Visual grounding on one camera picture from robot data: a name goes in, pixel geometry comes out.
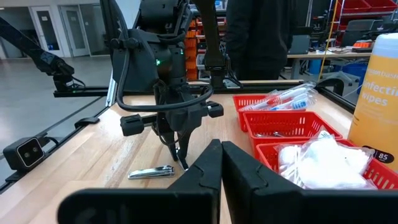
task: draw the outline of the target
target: workbench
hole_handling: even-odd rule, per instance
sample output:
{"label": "workbench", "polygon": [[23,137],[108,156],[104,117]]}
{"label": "workbench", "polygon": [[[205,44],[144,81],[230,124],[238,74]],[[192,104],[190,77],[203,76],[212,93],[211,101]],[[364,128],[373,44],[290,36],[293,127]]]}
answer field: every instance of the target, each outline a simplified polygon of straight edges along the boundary
{"label": "workbench", "polygon": [[[232,141],[253,155],[249,137],[237,120],[233,95],[213,95],[221,103],[224,116],[203,118],[191,136],[187,162],[192,164],[212,139]],[[153,96],[125,96],[129,105],[154,104]],[[310,111],[318,113],[344,137],[353,115],[319,94]],[[60,202],[85,188],[167,188],[183,174],[159,137],[146,128],[142,134],[124,137],[120,118],[130,115],[117,104],[99,116],[100,122],[85,127],[50,157],[0,195],[0,223],[56,223]],[[130,171],[171,165],[172,178],[128,180]],[[221,223],[231,223],[224,192],[221,196]]]}
{"label": "workbench", "polygon": [[371,53],[355,53],[355,52],[347,52],[347,53],[333,53],[331,51],[341,50],[341,48],[330,47],[329,51],[325,54],[325,52],[309,52],[307,54],[298,54],[298,55],[288,55],[287,58],[293,59],[292,65],[292,74],[290,76],[291,80],[299,79],[300,73],[300,60],[316,60],[323,59],[324,57],[327,60],[339,59],[339,58],[366,58],[370,57]]}

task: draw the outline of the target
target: door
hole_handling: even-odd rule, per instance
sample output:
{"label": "door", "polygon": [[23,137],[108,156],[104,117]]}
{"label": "door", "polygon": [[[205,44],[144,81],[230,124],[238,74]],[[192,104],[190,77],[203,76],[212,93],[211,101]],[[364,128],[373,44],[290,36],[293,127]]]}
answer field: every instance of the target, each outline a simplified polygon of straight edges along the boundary
{"label": "door", "polygon": [[33,15],[32,19],[37,25],[37,33],[39,35],[42,48],[58,57],[63,57],[57,29],[54,25],[54,19],[50,12],[50,7],[31,7],[31,9]]}
{"label": "door", "polygon": [[70,49],[74,57],[89,55],[88,44],[86,43],[83,20],[80,16],[78,6],[60,6],[63,22],[67,30]]}

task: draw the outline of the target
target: concrete floor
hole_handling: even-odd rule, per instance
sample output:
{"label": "concrete floor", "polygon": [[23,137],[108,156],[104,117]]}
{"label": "concrete floor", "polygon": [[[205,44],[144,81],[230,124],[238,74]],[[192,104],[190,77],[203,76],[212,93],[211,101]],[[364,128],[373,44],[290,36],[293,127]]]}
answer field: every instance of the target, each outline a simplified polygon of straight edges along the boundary
{"label": "concrete floor", "polygon": [[[109,85],[109,56],[67,58],[66,63],[75,68],[74,76],[86,85]],[[30,59],[0,60],[1,153],[14,141],[36,135],[97,98],[54,98],[54,90],[52,77],[41,73]],[[104,107],[102,98],[51,130],[49,136],[65,137],[75,129],[76,121],[93,116]],[[6,160],[0,160],[0,185],[10,174]]]}

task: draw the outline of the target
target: yellow label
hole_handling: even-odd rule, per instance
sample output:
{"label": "yellow label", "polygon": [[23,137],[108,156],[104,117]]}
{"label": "yellow label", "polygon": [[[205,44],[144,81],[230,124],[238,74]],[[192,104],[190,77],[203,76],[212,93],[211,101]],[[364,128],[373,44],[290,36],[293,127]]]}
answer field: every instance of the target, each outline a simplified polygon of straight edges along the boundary
{"label": "yellow label", "polygon": [[372,55],[348,139],[398,170],[398,58]]}

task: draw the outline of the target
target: red plastic basket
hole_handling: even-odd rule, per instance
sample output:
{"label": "red plastic basket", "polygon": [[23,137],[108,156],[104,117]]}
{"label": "red plastic basket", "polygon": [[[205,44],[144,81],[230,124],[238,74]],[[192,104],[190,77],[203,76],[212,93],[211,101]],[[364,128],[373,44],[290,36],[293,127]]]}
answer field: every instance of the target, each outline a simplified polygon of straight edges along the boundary
{"label": "red plastic basket", "polygon": [[[346,146],[355,146],[345,139],[337,139],[336,141]],[[284,142],[284,144],[296,145],[303,145],[305,143],[306,141]],[[279,144],[280,143],[260,144],[256,147],[260,162],[276,173],[279,172],[279,166],[278,152],[275,150],[275,147]],[[398,174],[375,158],[369,163],[363,177],[371,179],[378,189],[398,189]]]}
{"label": "red plastic basket", "polygon": [[[337,5],[337,17],[340,17],[341,12],[341,5],[343,0],[338,1]],[[371,6],[366,3],[365,0],[345,0],[344,1],[344,8],[343,13],[361,13],[361,12],[368,12],[371,9]]]}
{"label": "red plastic basket", "polygon": [[398,5],[391,0],[365,0],[371,8],[369,12],[392,12]]}
{"label": "red plastic basket", "polygon": [[238,123],[243,132],[248,131],[248,128],[246,127],[246,123],[244,122],[244,118],[243,118],[243,113],[247,113],[247,111],[243,112],[243,111],[239,111],[239,110],[241,108],[244,108],[247,105],[262,102],[264,100],[265,96],[266,96],[266,94],[263,94],[263,95],[235,95],[235,96],[233,96],[235,109],[236,109],[236,112],[238,113]]}
{"label": "red plastic basket", "polygon": [[[333,129],[328,123],[321,119],[314,112],[305,111],[261,111],[245,112],[243,118],[249,130],[251,146],[254,157],[259,158],[256,146],[258,144],[308,141],[319,132],[324,126],[326,130],[335,136],[335,139],[342,139],[340,133]],[[272,136],[274,132],[285,137],[258,137],[257,135]]]}

